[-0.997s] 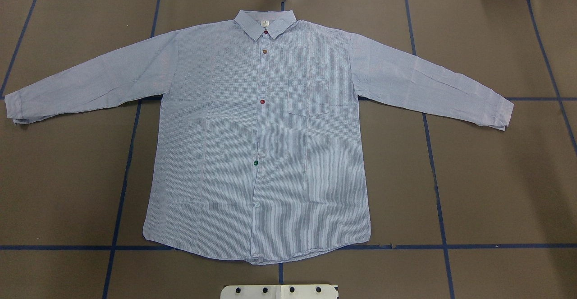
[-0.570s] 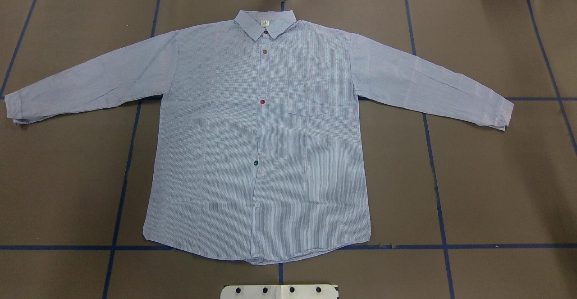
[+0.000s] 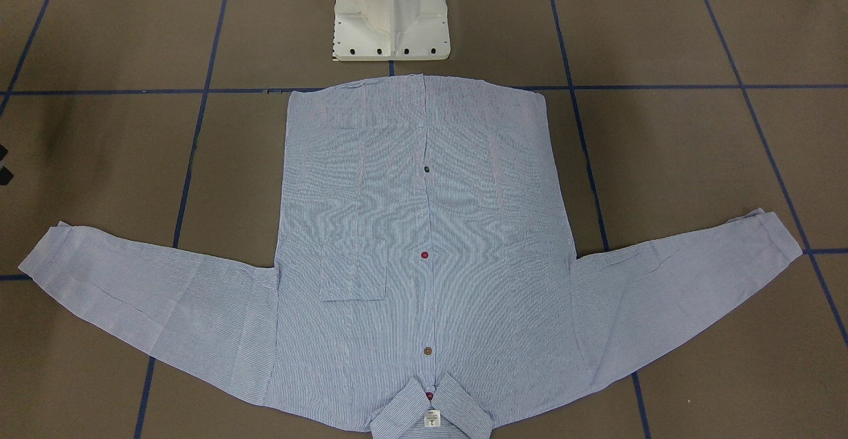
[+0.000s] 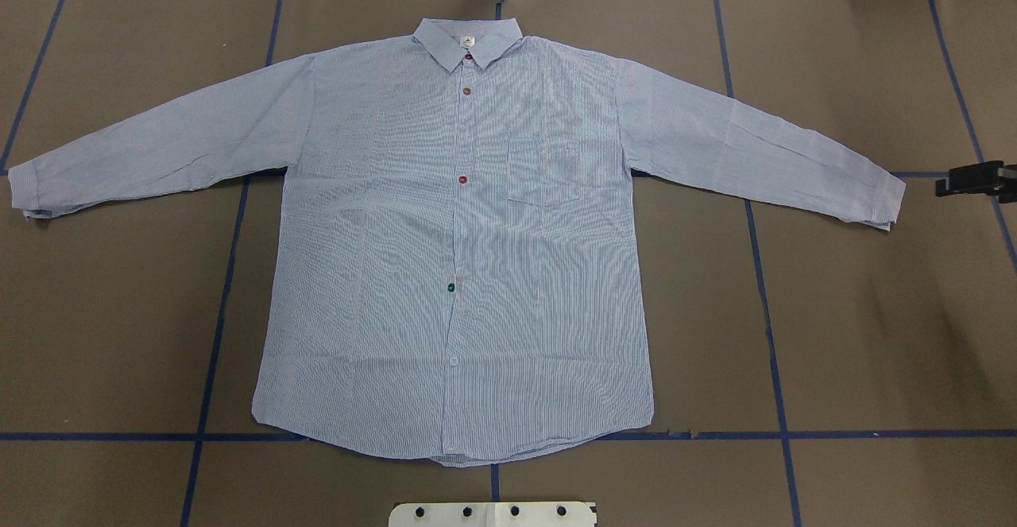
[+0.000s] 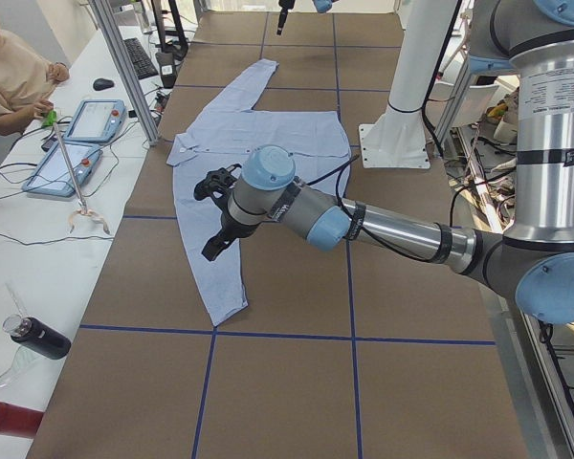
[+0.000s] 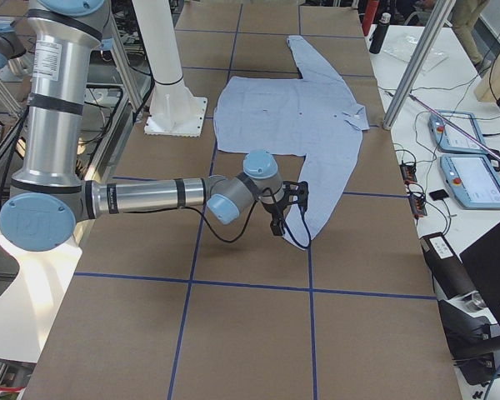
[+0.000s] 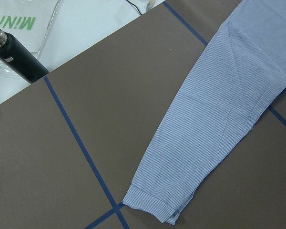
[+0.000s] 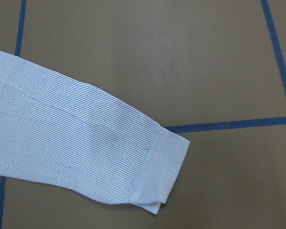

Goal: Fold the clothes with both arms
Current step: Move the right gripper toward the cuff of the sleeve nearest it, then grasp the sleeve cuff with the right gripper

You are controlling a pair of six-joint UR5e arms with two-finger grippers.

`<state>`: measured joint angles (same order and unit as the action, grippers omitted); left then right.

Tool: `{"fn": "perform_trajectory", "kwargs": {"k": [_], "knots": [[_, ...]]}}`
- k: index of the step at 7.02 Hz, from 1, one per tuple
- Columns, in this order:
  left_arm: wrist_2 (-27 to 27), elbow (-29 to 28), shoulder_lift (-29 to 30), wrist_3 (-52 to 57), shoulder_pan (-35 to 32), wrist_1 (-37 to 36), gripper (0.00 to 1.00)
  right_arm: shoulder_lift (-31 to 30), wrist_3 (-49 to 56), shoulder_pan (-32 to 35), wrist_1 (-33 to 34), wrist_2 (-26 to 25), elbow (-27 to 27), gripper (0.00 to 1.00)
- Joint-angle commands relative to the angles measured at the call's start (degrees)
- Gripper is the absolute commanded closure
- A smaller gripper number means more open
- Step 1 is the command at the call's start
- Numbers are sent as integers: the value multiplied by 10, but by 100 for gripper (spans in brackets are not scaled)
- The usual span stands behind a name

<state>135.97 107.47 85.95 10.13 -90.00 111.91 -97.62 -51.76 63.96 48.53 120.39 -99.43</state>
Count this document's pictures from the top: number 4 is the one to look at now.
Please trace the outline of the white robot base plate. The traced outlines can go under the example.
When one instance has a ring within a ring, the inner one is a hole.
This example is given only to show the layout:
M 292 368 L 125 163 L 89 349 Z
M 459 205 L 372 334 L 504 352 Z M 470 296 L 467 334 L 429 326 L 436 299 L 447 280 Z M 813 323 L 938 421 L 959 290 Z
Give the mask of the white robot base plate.
M 598 526 L 594 502 L 399 504 L 388 526 Z

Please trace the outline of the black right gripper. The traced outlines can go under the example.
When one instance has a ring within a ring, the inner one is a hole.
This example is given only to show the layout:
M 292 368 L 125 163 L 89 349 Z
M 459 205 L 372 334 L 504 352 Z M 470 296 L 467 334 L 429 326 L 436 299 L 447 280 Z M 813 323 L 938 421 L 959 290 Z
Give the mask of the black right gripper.
M 944 179 L 936 180 L 934 194 L 938 198 L 962 194 L 1015 198 L 1016 165 L 985 161 L 949 169 Z

